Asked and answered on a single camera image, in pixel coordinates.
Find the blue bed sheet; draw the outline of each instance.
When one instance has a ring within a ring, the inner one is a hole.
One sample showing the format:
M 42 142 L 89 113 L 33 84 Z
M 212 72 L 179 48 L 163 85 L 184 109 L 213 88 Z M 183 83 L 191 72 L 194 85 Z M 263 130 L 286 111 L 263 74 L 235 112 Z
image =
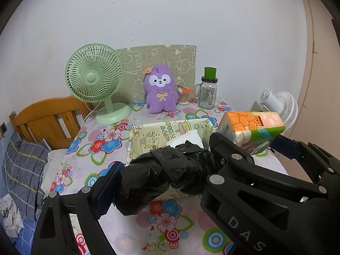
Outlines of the blue bed sheet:
M 12 238 L 15 247 L 22 255 L 30 255 L 33 242 L 33 235 L 38 221 L 31 221 L 30 219 L 21 215 L 24 228 L 20 230 L 19 237 Z

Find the green fan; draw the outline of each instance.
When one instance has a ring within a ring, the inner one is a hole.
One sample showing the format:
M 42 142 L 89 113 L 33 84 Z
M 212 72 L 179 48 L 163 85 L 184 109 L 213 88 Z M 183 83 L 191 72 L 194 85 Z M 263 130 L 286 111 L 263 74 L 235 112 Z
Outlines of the green fan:
M 104 101 L 105 110 L 97 113 L 99 124 L 117 123 L 131 113 L 123 103 L 112 103 L 111 96 L 123 79 L 123 63 L 117 52 L 102 44 L 78 49 L 67 62 L 65 80 L 71 93 L 86 103 Z

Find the green cap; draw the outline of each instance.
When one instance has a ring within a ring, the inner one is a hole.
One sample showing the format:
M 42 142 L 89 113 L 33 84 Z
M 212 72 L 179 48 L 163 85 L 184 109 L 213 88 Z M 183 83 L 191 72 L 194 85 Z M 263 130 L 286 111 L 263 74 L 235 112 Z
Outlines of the green cap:
M 204 67 L 204 78 L 205 79 L 215 79 L 216 78 L 216 68 L 214 68 L 214 67 Z

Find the wooden headboard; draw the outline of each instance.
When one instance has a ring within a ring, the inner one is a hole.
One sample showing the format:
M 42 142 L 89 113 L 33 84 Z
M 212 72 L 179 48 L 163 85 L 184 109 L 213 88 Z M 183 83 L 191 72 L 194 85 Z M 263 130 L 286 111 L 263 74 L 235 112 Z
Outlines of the wooden headboard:
M 23 109 L 18 115 L 9 116 L 11 123 L 21 137 L 29 142 L 40 142 L 43 138 L 53 149 L 67 149 L 80 130 L 74 111 L 80 110 L 85 118 L 90 110 L 74 96 L 45 99 Z M 65 136 L 58 121 L 61 115 L 71 138 Z

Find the fan center cap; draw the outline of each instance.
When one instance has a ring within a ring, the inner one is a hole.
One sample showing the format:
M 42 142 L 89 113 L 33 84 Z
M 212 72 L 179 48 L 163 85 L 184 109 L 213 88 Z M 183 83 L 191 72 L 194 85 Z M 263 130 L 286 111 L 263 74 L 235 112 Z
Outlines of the fan center cap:
M 93 72 L 89 72 L 87 75 L 86 75 L 86 80 L 88 83 L 94 83 L 97 79 L 97 75 L 96 73 L 93 73 Z

